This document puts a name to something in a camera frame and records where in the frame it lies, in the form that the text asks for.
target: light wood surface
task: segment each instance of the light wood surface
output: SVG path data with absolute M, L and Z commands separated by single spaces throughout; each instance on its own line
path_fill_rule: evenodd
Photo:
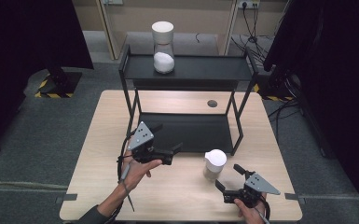
M 142 91 L 144 111 L 220 113 L 228 102 L 226 92 Z M 242 93 L 236 93 L 238 103 Z M 208 100 L 218 107 L 210 108 Z M 117 156 L 129 120 L 123 91 L 104 91 L 95 110 L 89 132 L 69 185 L 68 194 L 76 201 L 62 204 L 60 217 L 77 220 L 92 206 L 100 203 L 117 185 Z M 244 169 L 257 171 L 281 195 L 267 196 L 270 220 L 297 221 L 302 217 L 298 201 L 286 200 L 285 193 L 295 193 L 281 152 L 258 94 L 251 93 L 242 113 L 244 137 L 236 154 L 228 162 L 219 180 L 227 189 L 242 188 L 244 176 L 232 169 L 238 163 Z M 233 138 L 236 125 L 230 119 Z M 125 201 L 117 220 L 142 221 L 238 221 L 235 204 L 223 203 L 222 193 L 202 175 L 203 153 L 179 153 L 171 166 L 152 170 L 131 193 L 135 212 Z

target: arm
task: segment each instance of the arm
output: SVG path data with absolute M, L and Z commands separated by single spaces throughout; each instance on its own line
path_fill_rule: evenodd
M 244 217 L 246 223 L 248 224 L 264 224 L 263 219 L 258 214 L 260 212 L 263 216 L 266 208 L 262 202 L 258 202 L 255 208 L 248 208 L 246 205 L 239 199 L 235 199 L 234 203 L 240 208 L 238 217 Z
M 126 151 L 124 156 L 130 156 L 131 153 Z M 117 184 L 113 192 L 98 206 L 95 206 L 89 210 L 83 217 L 80 218 L 78 223 L 87 224 L 87 223 L 104 223 L 112 215 L 113 212 L 121 205 L 123 200 L 127 197 L 127 192 L 132 191 L 136 188 L 139 182 L 142 180 L 144 175 L 151 177 L 150 170 L 158 167 L 162 164 L 161 160 L 151 161 L 145 164 L 141 164 L 132 159 L 132 157 L 127 157 L 124 159 L 123 168 L 127 165 L 130 165 L 130 170 L 124 180 Z

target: yellow and black hazard tape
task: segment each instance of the yellow and black hazard tape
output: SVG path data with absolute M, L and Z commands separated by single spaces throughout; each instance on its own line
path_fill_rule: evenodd
M 55 84 L 51 83 L 52 80 L 50 78 L 50 74 L 48 74 L 45 79 L 42 81 L 42 83 L 39 86 L 39 89 L 37 93 L 35 94 L 35 97 L 43 97 L 43 98 L 71 98 L 74 93 L 73 92 L 57 92 L 57 88 L 55 88 Z M 51 86 L 49 91 L 44 91 L 43 89 L 46 88 L 46 86 Z
M 255 92 L 259 93 L 258 91 L 260 90 L 260 88 L 258 87 L 257 84 L 255 84 L 254 89 L 255 89 Z M 278 97 L 278 96 L 272 96 L 272 95 L 261 95 L 260 93 L 259 93 L 259 95 L 264 100 L 271 100 L 271 101 L 291 101 L 291 100 L 293 100 L 293 96 Z

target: black shelf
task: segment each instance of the black shelf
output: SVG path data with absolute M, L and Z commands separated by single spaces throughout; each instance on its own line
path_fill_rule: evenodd
M 183 143 L 183 152 L 219 148 L 234 155 L 243 138 L 240 117 L 258 75 L 255 60 L 249 52 L 247 49 L 244 56 L 175 55 L 173 71 L 161 74 L 154 68 L 153 55 L 132 54 L 130 46 L 125 46 L 118 71 L 130 113 L 127 134 L 138 109 L 139 122 L 143 121 L 148 127 L 163 125 L 163 130 L 155 133 L 156 148 L 166 149 Z M 134 87 L 133 100 L 128 93 L 128 81 L 132 81 Z M 234 95 L 242 81 L 248 81 L 249 85 L 241 105 L 237 106 Z M 163 114 L 143 112 L 138 91 L 230 91 L 231 96 L 227 110 L 222 114 Z M 234 111 L 238 126 L 239 138 L 235 143 L 228 126 L 230 110 Z

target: power strip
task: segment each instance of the power strip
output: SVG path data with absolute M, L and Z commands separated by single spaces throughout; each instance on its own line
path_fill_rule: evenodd
M 238 8 L 243 8 L 243 3 L 246 3 L 246 9 L 260 8 L 260 0 L 245 0 L 238 3 Z

